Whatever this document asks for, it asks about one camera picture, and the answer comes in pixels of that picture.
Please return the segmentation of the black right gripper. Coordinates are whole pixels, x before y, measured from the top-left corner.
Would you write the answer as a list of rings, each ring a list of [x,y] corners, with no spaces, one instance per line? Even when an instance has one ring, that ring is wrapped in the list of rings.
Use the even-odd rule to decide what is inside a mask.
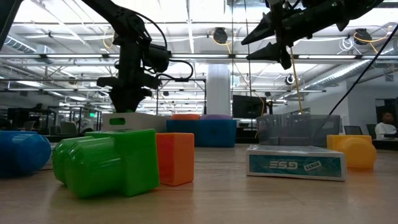
[[[262,13],[260,23],[242,40],[248,45],[275,36],[277,44],[268,43],[264,48],[249,54],[247,60],[275,61],[283,69],[292,66],[285,46],[293,46],[298,39],[312,38],[312,34],[336,24],[339,30],[348,25],[348,10],[344,1],[305,1],[305,9],[291,9],[283,1],[271,1],[271,11]]]

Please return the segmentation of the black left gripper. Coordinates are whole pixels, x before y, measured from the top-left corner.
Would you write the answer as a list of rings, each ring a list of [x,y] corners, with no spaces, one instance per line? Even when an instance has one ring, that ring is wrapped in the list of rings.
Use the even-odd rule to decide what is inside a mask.
[[[119,50],[119,77],[138,78],[132,88],[132,107],[135,112],[139,103],[153,96],[162,82],[157,77],[141,77],[149,70],[150,73],[162,73],[169,67],[170,51],[166,46],[152,43],[148,31],[116,33],[116,45]],[[96,84],[100,87],[110,86],[109,96],[117,113],[129,112],[125,90],[116,77],[100,77]]]

